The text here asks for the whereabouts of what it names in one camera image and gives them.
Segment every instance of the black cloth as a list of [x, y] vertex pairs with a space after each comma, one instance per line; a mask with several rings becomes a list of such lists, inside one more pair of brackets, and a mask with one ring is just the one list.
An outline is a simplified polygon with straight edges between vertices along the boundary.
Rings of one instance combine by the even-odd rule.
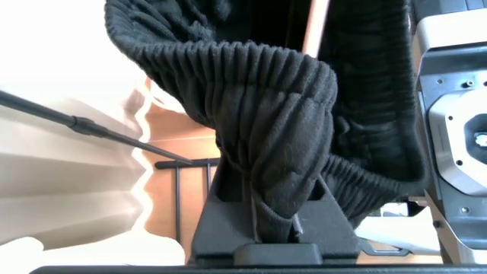
[[329, 65], [252, 42], [258, 4], [107, 0], [105, 10], [113, 43], [215, 129], [251, 185], [262, 240], [286, 242], [323, 183], [354, 226], [424, 188], [405, 1], [332, 1], [320, 56]]

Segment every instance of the black garment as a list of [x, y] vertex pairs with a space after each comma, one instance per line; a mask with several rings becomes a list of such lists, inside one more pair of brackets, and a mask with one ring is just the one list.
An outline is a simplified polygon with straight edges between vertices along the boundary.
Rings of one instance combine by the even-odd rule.
[[405, 1], [332, 1], [320, 58], [336, 74], [249, 41], [260, 2], [107, 0], [106, 26], [189, 117], [216, 130], [252, 186], [263, 241], [286, 242], [323, 183], [354, 226], [424, 188]]

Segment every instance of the wooden floor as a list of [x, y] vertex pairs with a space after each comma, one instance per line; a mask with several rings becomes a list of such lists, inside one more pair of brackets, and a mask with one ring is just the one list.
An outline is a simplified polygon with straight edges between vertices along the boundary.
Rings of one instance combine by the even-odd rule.
[[[150, 144], [171, 151], [186, 158], [217, 158], [213, 130], [200, 126], [183, 114], [162, 110], [152, 106], [146, 116], [151, 128]], [[154, 163], [168, 159], [145, 154]], [[156, 235], [176, 237], [175, 195], [173, 170], [156, 170], [145, 187], [154, 204], [153, 212], [147, 220], [146, 229]], [[191, 241], [201, 214], [206, 196], [206, 172], [204, 168], [181, 170], [181, 244], [186, 257], [191, 252]], [[439, 256], [377, 257], [361, 254], [358, 263], [441, 263]]]

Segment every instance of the beige rod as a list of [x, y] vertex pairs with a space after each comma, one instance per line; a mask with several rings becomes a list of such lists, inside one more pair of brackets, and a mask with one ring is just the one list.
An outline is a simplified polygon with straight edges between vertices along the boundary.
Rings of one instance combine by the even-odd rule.
[[330, 0], [313, 0], [307, 18], [306, 34], [304, 36], [303, 54], [317, 58], [320, 51], [321, 37], [328, 14]]

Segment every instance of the white curtain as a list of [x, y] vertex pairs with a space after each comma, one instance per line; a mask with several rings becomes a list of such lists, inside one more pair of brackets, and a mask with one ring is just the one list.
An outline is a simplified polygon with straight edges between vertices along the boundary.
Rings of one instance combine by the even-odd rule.
[[[144, 141], [145, 76], [107, 38], [103, 5], [0, 0], [0, 90]], [[142, 227], [151, 172], [133, 147], [0, 107], [0, 244], [53, 249]]]

